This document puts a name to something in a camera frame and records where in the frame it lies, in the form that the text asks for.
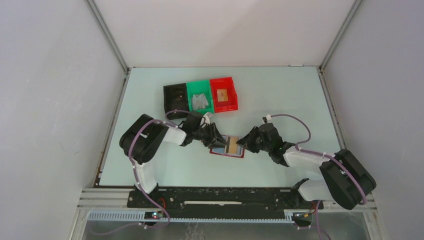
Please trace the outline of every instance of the aluminum frame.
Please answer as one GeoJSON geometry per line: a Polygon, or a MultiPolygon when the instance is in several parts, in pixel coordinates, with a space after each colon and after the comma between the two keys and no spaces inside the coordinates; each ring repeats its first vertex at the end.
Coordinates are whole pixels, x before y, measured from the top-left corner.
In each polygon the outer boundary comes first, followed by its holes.
{"type": "Polygon", "coordinates": [[[128,85],[128,80],[130,78],[130,73],[131,73],[131,69],[128,69],[128,73],[125,75],[125,78],[123,80],[123,84],[122,84],[122,89],[119,93],[119,97],[118,100],[116,102],[116,107],[115,107],[115,111],[113,112],[113,116],[112,116],[112,120],[110,123],[110,127],[107,130],[107,136],[106,139],[104,140],[104,149],[101,152],[100,155],[100,159],[98,160],[98,164],[97,164],[97,168],[96,168],[96,172],[93,178],[93,181],[90,183],[91,186],[97,186],[99,184],[100,181],[100,176],[103,170],[103,167],[105,166],[105,159],[108,155],[108,151],[109,151],[109,147],[111,146],[111,141],[112,141],[112,134],[114,133],[115,130],[115,126],[117,124],[117,120],[118,120],[118,114],[121,110],[121,106],[122,106],[122,101],[124,99],[124,94],[125,94],[125,90],[127,89],[127,85],[128,85]]]}
{"type": "MultiPolygon", "coordinates": [[[[145,212],[159,211],[158,208],[128,208],[127,201],[131,188],[85,188],[82,190],[76,213],[73,218],[68,240],[81,240],[84,237],[87,221],[123,221],[137,222],[143,220],[145,212]]],[[[366,205],[357,205],[353,210],[346,210],[334,201],[324,201],[319,213],[363,213],[371,240],[385,240],[382,234],[380,216],[372,195],[367,196],[366,205]]],[[[202,219],[171,218],[172,223],[281,223],[292,224],[293,213],[307,212],[309,209],[290,209],[285,211],[286,219],[202,219]]]]}
{"type": "Polygon", "coordinates": [[[327,54],[325,55],[324,59],[322,60],[321,65],[319,66],[322,71],[325,70],[327,67],[327,64],[329,63],[331,57],[333,56],[334,51],[336,50],[337,46],[340,43],[340,40],[342,39],[343,35],[346,33],[346,30],[348,29],[349,25],[352,22],[352,19],[358,12],[359,7],[361,6],[363,0],[355,0],[352,7],[349,10],[349,13],[347,14],[346,18],[344,19],[343,23],[341,24],[340,29],[338,30],[334,40],[331,43],[330,48],[328,49],[327,54]]]}
{"type": "Polygon", "coordinates": [[[112,33],[108,28],[108,25],[106,25],[105,19],[100,13],[100,10],[97,7],[96,2],[94,0],[85,0],[85,2],[87,3],[90,12],[93,14],[94,19],[98,24],[98,27],[100,28],[101,32],[106,38],[106,41],[109,43],[110,47],[112,48],[112,51],[115,54],[115,57],[117,58],[117,60],[119,61],[119,64],[121,65],[123,71],[127,74],[129,70],[128,65],[125,62],[124,56],[122,55],[114,37],[112,36],[112,33]]]}

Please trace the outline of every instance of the green bin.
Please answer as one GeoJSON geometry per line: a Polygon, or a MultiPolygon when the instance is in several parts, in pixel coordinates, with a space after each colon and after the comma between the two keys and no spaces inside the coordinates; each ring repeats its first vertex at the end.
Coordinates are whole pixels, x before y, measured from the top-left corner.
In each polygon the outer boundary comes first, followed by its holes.
{"type": "Polygon", "coordinates": [[[187,96],[188,96],[188,108],[190,111],[193,111],[192,106],[192,97],[193,95],[201,95],[204,94],[206,97],[207,103],[209,104],[206,108],[197,109],[195,111],[206,114],[207,112],[215,113],[214,111],[214,100],[211,92],[211,85],[209,80],[201,80],[201,81],[191,81],[187,82],[187,96]]]}

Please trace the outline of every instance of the purple cable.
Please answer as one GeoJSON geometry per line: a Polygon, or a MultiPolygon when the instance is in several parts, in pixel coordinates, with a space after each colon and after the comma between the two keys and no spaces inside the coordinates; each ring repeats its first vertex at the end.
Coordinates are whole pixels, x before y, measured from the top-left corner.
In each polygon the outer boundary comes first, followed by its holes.
{"type": "Polygon", "coordinates": [[[140,189],[141,190],[141,192],[143,193],[143,195],[153,204],[153,205],[155,205],[156,207],[158,207],[160,210],[162,210],[162,212],[163,213],[165,213],[165,215],[166,215],[166,217],[168,218],[168,221],[164,224],[164,225],[160,225],[160,226],[147,226],[147,225],[145,225],[145,227],[147,227],[147,228],[150,228],[150,229],[159,229],[159,228],[163,228],[163,227],[165,227],[166,225],[168,225],[168,224],[170,224],[170,222],[171,222],[171,217],[170,217],[170,214],[161,206],[161,205],[159,205],[157,202],[155,202],[153,199],[151,199],[150,198],[150,196],[147,194],[147,192],[143,189],[143,187],[141,186],[141,183],[140,183],[140,179],[139,179],[139,176],[137,176],[137,170],[136,170],[136,161],[135,160],[133,160],[133,155],[132,155],[132,153],[133,153],[133,148],[134,148],[134,145],[136,144],[136,142],[137,142],[137,139],[139,139],[139,136],[142,134],[142,132],[147,128],[147,126],[148,125],[150,125],[150,124],[152,124],[152,123],[165,123],[166,124],[166,122],[164,122],[164,121],[161,121],[161,120],[157,120],[157,119],[152,119],[152,120],[150,120],[150,121],[148,121],[148,122],[146,122],[146,124],[144,124],[144,126],[142,126],[141,128],[140,128],[140,130],[138,130],[138,132],[137,132],[137,134],[135,135],[135,137],[134,137],[134,139],[132,140],[132,143],[131,143],[131,145],[129,146],[129,150],[128,150],[128,158],[129,158],[129,161],[131,162],[131,164],[132,164],[132,171],[133,171],[133,173],[134,173],[134,177],[135,177],[135,182],[136,182],[136,184],[137,184],[137,188],[138,189],[140,189]]]}
{"type": "Polygon", "coordinates": [[[320,207],[320,203],[321,203],[321,200],[317,201],[316,205],[315,205],[315,225],[316,225],[316,230],[318,231],[319,240],[322,240],[323,236],[321,235],[320,222],[318,221],[318,208],[320,207]]]}
{"type": "Polygon", "coordinates": [[[328,154],[323,154],[323,153],[318,152],[318,151],[306,150],[306,149],[302,149],[302,148],[299,147],[299,144],[304,144],[304,143],[309,142],[309,140],[311,140],[311,136],[312,136],[311,130],[309,130],[309,127],[302,120],[300,120],[299,118],[297,118],[297,117],[295,117],[293,115],[290,115],[290,114],[275,114],[275,115],[272,115],[271,116],[271,118],[274,118],[274,117],[289,117],[289,118],[295,119],[299,123],[301,123],[306,128],[306,130],[307,130],[308,138],[306,140],[297,142],[294,145],[295,148],[296,148],[296,150],[298,150],[300,152],[303,152],[303,153],[307,153],[307,154],[313,154],[313,155],[317,155],[317,156],[320,156],[320,157],[326,157],[326,158],[332,160],[335,164],[337,164],[337,166],[339,168],[341,168],[347,174],[347,176],[350,178],[350,180],[352,181],[352,183],[358,189],[358,191],[359,191],[359,193],[360,193],[360,195],[362,197],[362,202],[360,202],[359,204],[360,205],[367,204],[368,200],[367,200],[367,196],[365,195],[364,190],[362,190],[361,186],[359,185],[358,181],[356,181],[356,179],[354,178],[354,176],[346,169],[345,166],[343,166],[339,161],[337,161],[337,159],[335,159],[333,156],[330,156],[328,154]]]}
{"type": "Polygon", "coordinates": [[[189,114],[190,112],[189,111],[186,111],[186,110],[177,110],[177,109],[175,109],[175,110],[172,110],[172,111],[169,111],[169,112],[167,112],[167,113],[165,113],[165,118],[166,118],[166,120],[168,120],[168,122],[170,122],[170,123],[172,123],[172,124],[174,124],[175,126],[177,125],[175,122],[173,122],[173,121],[171,121],[169,118],[168,118],[168,115],[169,114],[171,114],[171,113],[186,113],[186,114],[189,114]]]}
{"type": "Polygon", "coordinates": [[[320,206],[320,203],[321,203],[321,200],[319,200],[316,203],[316,205],[315,205],[315,212],[314,212],[314,214],[315,214],[315,224],[316,224],[316,226],[311,226],[311,227],[302,226],[302,227],[299,227],[296,223],[294,223],[294,225],[299,230],[306,230],[306,229],[310,229],[310,228],[311,229],[316,229],[318,231],[319,240],[323,240],[323,236],[321,235],[321,233],[325,234],[325,236],[328,238],[328,240],[332,240],[331,237],[330,237],[330,235],[326,231],[321,230],[321,228],[320,228],[320,222],[318,220],[318,207],[320,206]]]}

